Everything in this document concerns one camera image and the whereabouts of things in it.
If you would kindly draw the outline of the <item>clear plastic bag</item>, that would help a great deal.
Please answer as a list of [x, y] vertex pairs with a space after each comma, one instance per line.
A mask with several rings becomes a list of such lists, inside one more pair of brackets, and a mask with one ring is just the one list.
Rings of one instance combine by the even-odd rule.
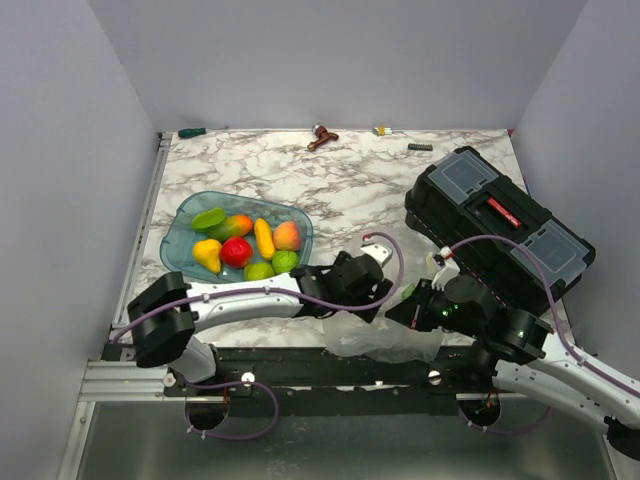
[[385, 232], [396, 240], [404, 259], [404, 275], [398, 290], [370, 323], [347, 312], [324, 320], [326, 346], [331, 353], [341, 357], [366, 355], [392, 364], [413, 360], [428, 363], [435, 359], [444, 333], [439, 329], [430, 332], [411, 330], [387, 319], [385, 313], [405, 300], [420, 279], [432, 276], [425, 257], [434, 250], [434, 244], [406, 227], [389, 228]]

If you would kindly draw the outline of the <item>green fake apple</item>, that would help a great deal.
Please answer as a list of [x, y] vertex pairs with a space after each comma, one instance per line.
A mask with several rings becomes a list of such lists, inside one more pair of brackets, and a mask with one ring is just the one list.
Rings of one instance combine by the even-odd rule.
[[276, 274], [290, 272], [298, 264], [299, 257], [295, 251], [276, 251], [271, 259], [271, 265]]

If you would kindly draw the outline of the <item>orange fake peach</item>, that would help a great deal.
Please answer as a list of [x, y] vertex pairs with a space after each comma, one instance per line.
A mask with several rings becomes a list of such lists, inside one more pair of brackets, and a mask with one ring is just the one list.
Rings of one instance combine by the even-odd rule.
[[302, 237], [298, 225], [294, 221], [285, 221], [273, 231], [274, 246], [278, 251], [298, 251]]

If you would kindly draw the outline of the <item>yellow fake banana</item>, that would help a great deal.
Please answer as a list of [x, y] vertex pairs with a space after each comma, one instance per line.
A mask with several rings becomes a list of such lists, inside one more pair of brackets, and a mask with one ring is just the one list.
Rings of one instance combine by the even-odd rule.
[[254, 235], [260, 255], [265, 260], [271, 260], [276, 253], [273, 231], [264, 218], [257, 218], [254, 222]]

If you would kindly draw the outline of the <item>red fake apple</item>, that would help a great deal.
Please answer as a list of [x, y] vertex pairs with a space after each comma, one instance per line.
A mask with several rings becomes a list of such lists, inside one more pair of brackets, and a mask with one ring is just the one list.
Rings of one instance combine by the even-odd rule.
[[242, 269], [246, 267], [253, 257], [253, 247], [244, 237], [231, 237], [226, 240], [219, 253], [223, 264]]

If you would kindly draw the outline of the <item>yellow fake lemon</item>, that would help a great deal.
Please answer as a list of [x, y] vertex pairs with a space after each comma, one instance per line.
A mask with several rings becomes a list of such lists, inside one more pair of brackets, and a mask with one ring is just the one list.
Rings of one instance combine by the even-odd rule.
[[194, 260], [208, 271], [219, 274], [222, 269], [220, 251], [222, 244], [216, 239], [198, 241], [192, 248]]

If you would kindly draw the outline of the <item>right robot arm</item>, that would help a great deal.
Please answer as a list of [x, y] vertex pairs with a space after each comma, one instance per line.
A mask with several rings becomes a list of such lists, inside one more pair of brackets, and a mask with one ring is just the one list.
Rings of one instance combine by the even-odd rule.
[[473, 338], [459, 370], [467, 389], [492, 384], [526, 395], [592, 425], [612, 448], [638, 459], [638, 380], [565, 345], [543, 319], [501, 305], [477, 279], [457, 276], [443, 288], [423, 280], [386, 316], [419, 332], [441, 328]]

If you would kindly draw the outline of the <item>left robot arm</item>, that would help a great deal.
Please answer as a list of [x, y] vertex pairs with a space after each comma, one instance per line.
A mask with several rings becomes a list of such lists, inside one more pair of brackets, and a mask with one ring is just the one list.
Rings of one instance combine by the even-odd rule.
[[338, 312], [370, 322], [393, 283], [383, 268], [392, 252], [376, 243], [358, 256], [342, 251], [329, 266], [302, 265], [267, 279], [228, 284], [187, 282], [170, 272], [127, 307], [139, 368], [168, 366], [201, 395], [222, 380], [213, 346], [197, 339], [204, 330], [262, 318], [324, 319]]

